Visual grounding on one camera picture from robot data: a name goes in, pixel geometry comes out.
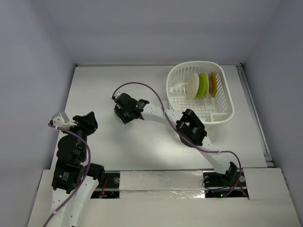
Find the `lime green plate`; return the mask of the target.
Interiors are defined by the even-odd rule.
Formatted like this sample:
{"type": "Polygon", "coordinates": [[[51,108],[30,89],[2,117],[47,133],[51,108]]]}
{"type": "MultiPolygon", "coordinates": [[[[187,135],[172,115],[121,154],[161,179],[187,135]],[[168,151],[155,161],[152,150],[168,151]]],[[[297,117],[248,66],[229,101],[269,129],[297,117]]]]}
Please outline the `lime green plate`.
{"type": "Polygon", "coordinates": [[[203,98],[205,91],[207,90],[208,76],[206,73],[200,73],[199,75],[199,86],[196,94],[196,98],[203,98]]]}

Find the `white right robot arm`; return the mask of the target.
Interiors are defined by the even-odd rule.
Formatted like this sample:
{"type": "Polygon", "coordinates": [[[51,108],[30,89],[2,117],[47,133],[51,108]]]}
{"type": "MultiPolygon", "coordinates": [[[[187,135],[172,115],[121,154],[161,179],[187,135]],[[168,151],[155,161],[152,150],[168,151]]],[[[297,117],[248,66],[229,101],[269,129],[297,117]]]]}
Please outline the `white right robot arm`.
{"type": "Polygon", "coordinates": [[[112,99],[116,104],[114,111],[124,124],[141,119],[171,126],[184,145],[197,149],[211,164],[222,185],[230,185],[235,180],[237,166],[223,151],[215,149],[205,126],[194,111],[172,111],[147,100],[136,100],[121,92],[116,93],[112,99]]]}

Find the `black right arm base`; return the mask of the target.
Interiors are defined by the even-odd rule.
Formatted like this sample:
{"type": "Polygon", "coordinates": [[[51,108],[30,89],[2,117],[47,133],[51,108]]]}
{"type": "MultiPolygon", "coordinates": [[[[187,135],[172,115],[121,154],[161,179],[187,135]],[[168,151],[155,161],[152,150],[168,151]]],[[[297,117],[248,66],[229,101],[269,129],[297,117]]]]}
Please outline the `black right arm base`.
{"type": "Polygon", "coordinates": [[[219,176],[216,172],[204,172],[203,173],[202,186],[205,188],[206,198],[225,198],[226,194],[237,183],[233,191],[227,196],[227,198],[248,198],[249,193],[246,184],[246,178],[244,173],[237,172],[236,176],[232,180],[228,180],[222,176],[219,176]]]}

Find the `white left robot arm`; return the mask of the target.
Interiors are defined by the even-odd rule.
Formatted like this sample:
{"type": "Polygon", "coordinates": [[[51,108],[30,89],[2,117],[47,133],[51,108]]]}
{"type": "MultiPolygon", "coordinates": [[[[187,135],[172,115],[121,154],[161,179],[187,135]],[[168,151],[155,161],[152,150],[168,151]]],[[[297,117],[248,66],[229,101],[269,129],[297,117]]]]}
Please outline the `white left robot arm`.
{"type": "Polygon", "coordinates": [[[102,165],[91,162],[87,137],[98,123],[94,112],[69,120],[65,112],[52,116],[49,127],[65,134],[57,144],[52,179],[51,214],[45,227],[76,227],[94,190],[105,181],[102,165]]]}

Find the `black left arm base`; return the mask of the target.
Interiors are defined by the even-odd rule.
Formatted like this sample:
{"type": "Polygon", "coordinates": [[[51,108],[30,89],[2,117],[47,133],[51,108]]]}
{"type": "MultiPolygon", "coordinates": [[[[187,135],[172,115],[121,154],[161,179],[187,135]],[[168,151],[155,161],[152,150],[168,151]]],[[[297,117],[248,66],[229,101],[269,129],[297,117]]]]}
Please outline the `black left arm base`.
{"type": "Polygon", "coordinates": [[[105,172],[105,178],[94,190],[92,199],[118,199],[120,197],[120,172],[105,172]]]}

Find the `cream plate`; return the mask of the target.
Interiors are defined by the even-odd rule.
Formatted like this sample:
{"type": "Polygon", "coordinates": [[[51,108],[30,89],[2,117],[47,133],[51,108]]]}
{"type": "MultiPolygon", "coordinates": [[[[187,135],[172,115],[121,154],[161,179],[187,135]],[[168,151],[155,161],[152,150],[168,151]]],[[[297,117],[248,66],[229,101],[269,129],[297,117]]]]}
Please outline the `cream plate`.
{"type": "Polygon", "coordinates": [[[199,83],[199,76],[197,73],[193,73],[190,77],[188,77],[186,84],[186,95],[188,98],[194,98],[197,95],[199,83]]]}

